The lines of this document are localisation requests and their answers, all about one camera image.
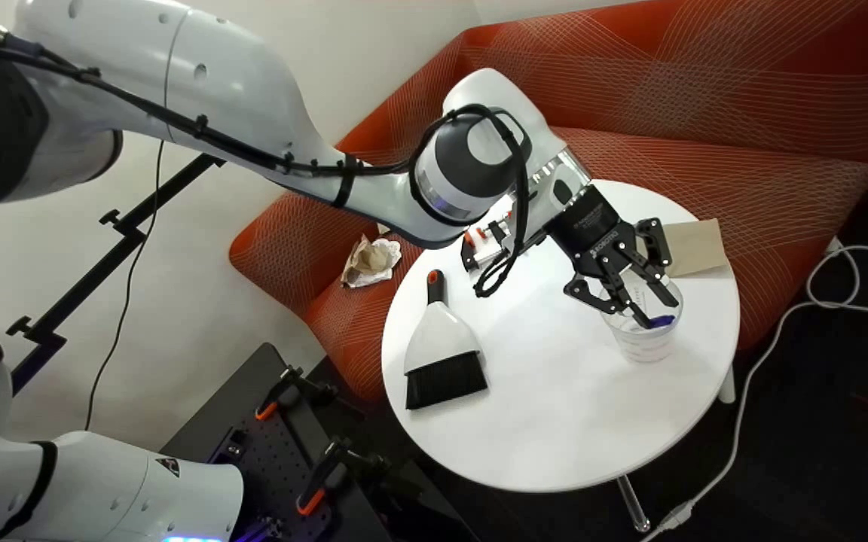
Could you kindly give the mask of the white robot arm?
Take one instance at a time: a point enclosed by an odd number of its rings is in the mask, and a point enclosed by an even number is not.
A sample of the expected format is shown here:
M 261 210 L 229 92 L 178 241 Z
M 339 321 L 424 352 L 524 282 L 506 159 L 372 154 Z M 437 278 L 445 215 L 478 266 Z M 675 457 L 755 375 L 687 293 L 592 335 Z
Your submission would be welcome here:
M 596 194 L 542 111 L 499 71 L 450 89 L 404 164 L 372 164 L 322 141 L 288 66 L 252 32 L 181 0 L 21 0 L 0 26 L 0 202 L 99 178 L 141 131 L 237 161 L 313 202 L 445 247 L 499 194 L 518 202 L 509 256 L 551 238 L 582 279 L 621 306 L 621 270 L 649 282 L 664 241 Z M 0 350 L 0 542 L 227 540 L 247 495 L 232 463 L 200 463 L 91 430 L 10 440 L 13 393 L 33 369 Z

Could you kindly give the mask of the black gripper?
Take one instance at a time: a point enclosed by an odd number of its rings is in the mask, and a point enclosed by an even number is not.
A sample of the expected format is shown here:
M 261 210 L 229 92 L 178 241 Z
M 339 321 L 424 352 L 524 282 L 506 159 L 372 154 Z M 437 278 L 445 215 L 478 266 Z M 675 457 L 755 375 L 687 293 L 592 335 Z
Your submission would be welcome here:
M 625 223 L 595 185 L 556 214 L 545 232 L 569 256 L 574 270 L 562 293 L 601 313 L 621 313 L 626 306 L 625 270 L 653 278 L 657 270 L 671 269 L 671 247 L 664 223 L 657 215 L 640 218 L 635 226 Z

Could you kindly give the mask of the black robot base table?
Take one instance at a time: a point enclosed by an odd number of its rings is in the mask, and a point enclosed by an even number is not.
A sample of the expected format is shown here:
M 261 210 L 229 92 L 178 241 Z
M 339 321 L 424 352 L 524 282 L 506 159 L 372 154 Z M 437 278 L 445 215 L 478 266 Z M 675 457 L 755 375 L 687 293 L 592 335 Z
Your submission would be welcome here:
M 463 517 L 413 460 L 349 442 L 322 426 L 322 406 L 338 406 L 328 384 L 301 372 L 271 421 L 252 421 L 265 390 L 288 368 L 261 342 L 165 442 L 170 454 L 235 467 L 245 504 L 232 542 L 477 542 Z M 322 504 L 301 517 L 296 495 L 328 442 L 347 457 L 328 474 Z

